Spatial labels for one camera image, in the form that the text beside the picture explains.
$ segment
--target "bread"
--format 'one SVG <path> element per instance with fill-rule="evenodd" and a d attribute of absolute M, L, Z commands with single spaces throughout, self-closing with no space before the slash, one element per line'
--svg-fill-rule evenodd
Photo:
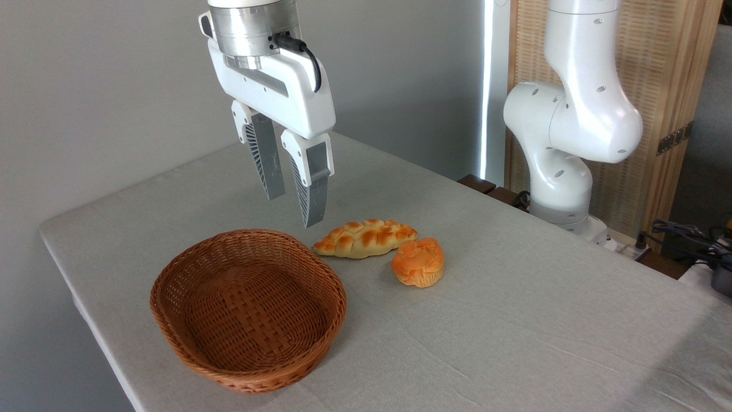
<path fill-rule="evenodd" d="M 445 255 L 434 238 L 409 241 L 399 247 L 392 270 L 399 282 L 408 286 L 429 287 L 445 274 Z"/>
<path fill-rule="evenodd" d="M 313 250 L 322 256 L 363 259 L 389 253 L 414 239 L 417 239 L 417 231 L 406 224 L 370 219 L 363 223 L 348 222 L 333 229 L 313 246 Z"/>

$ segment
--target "wicker basket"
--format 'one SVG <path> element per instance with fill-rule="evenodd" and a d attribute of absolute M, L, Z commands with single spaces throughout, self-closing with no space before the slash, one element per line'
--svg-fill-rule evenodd
<path fill-rule="evenodd" d="M 237 230 L 173 259 L 153 285 L 150 307 L 190 369 L 234 391 L 264 393 L 320 363 L 343 324 L 346 293 L 293 237 Z"/>

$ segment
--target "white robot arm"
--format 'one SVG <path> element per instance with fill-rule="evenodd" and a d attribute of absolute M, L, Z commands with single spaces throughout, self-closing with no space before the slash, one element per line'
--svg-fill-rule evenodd
<path fill-rule="evenodd" d="M 643 134 L 615 66 L 621 0 L 550 0 L 544 55 L 564 87 L 518 84 L 504 119 L 529 163 L 532 215 L 604 244 L 589 215 L 592 176 L 579 158 L 618 163 Z"/>
<path fill-rule="evenodd" d="M 334 173 L 328 131 L 335 111 L 325 69 L 299 40 L 295 0 L 209 0 L 199 16 L 221 87 L 234 98 L 241 143 L 249 145 L 269 199 L 285 193 L 272 121 L 285 127 L 303 222 L 325 214 Z"/>

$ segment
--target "gray tablecloth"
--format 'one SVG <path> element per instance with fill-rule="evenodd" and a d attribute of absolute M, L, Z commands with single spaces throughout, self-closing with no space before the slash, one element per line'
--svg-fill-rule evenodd
<path fill-rule="evenodd" d="M 333 150 L 326 217 L 309 229 L 289 172 L 287 195 L 266 201 L 243 145 L 42 225 L 139 411 L 732 410 L 729 306 L 363 144 L 334 135 Z M 367 218 L 439 239 L 445 277 L 418 290 L 394 278 L 392 254 L 326 258 L 348 314 L 301 382 L 234 393 L 189 371 L 160 333 L 150 288 L 188 246 L 248 227 L 312 245 Z"/>

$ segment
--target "orange bun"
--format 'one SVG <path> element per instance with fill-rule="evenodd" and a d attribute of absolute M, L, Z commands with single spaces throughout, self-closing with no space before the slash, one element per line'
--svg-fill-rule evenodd
<path fill-rule="evenodd" d="M 429 287 L 445 274 L 445 255 L 434 238 L 411 240 L 397 250 L 392 270 L 399 282 L 408 286 Z"/>

